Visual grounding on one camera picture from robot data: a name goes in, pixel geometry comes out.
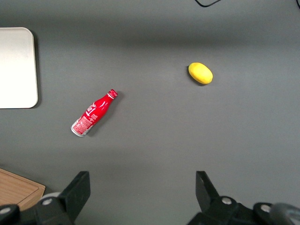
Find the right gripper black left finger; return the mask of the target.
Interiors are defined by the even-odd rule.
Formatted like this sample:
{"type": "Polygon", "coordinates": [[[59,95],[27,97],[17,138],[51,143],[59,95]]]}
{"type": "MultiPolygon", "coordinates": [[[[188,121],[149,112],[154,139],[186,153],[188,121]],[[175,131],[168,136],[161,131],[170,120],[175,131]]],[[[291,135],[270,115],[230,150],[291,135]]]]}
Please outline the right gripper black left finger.
{"type": "Polygon", "coordinates": [[[90,197],[90,173],[79,172],[58,195],[43,197],[35,209],[38,225],[73,225],[90,197]]]}

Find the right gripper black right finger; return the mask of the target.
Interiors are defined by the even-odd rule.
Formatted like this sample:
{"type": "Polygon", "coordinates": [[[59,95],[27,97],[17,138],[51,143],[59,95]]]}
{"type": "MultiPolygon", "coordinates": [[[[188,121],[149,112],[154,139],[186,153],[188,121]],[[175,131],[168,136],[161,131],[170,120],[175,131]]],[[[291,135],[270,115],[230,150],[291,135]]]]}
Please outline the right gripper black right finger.
{"type": "Polygon", "coordinates": [[[197,171],[195,194],[201,212],[189,222],[190,225],[231,225],[239,211],[238,203],[228,197],[220,196],[205,171],[197,171]]]}

